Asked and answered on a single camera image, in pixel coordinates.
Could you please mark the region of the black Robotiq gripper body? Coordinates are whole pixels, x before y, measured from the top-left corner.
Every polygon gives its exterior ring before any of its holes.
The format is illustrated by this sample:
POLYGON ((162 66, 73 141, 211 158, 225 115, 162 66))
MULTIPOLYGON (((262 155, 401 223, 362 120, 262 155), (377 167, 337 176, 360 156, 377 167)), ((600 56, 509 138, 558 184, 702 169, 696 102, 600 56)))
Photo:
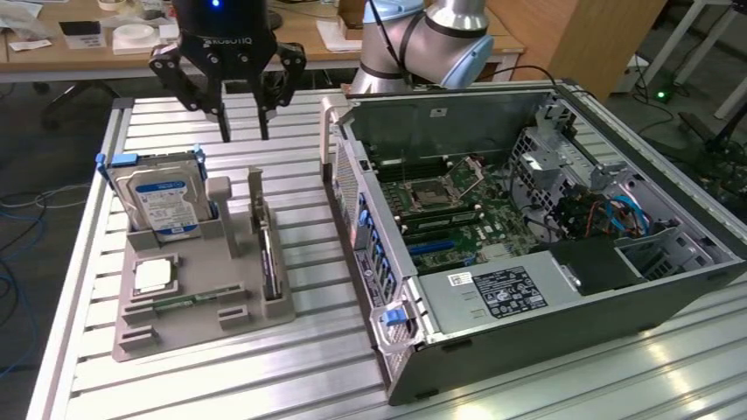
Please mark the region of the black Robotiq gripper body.
POLYGON ((209 79, 258 79, 275 54, 265 1, 175 0, 178 51, 209 79))

